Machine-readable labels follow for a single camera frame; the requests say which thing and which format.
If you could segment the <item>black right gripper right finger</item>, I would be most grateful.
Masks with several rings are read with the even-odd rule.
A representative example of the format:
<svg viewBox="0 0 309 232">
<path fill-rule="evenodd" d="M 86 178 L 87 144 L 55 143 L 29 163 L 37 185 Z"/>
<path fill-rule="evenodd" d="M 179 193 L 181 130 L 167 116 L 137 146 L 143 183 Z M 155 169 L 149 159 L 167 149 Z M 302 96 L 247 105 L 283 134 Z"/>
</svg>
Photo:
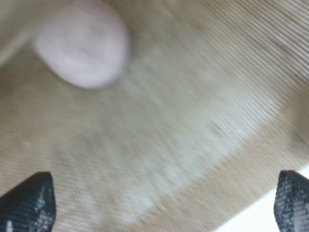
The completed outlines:
<svg viewBox="0 0 309 232">
<path fill-rule="evenodd" d="M 296 171 L 282 170 L 273 213 L 280 232 L 308 232 L 309 180 Z"/>
</svg>

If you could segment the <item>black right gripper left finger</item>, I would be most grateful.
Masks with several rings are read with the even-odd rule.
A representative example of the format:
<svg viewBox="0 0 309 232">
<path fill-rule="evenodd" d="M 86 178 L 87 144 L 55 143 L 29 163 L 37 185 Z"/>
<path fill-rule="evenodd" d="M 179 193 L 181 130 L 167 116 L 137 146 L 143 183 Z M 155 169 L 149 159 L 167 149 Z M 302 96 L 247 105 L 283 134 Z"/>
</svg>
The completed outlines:
<svg viewBox="0 0 309 232">
<path fill-rule="evenodd" d="M 50 172 L 37 172 L 0 197 L 2 232 L 51 232 L 56 198 Z"/>
</svg>

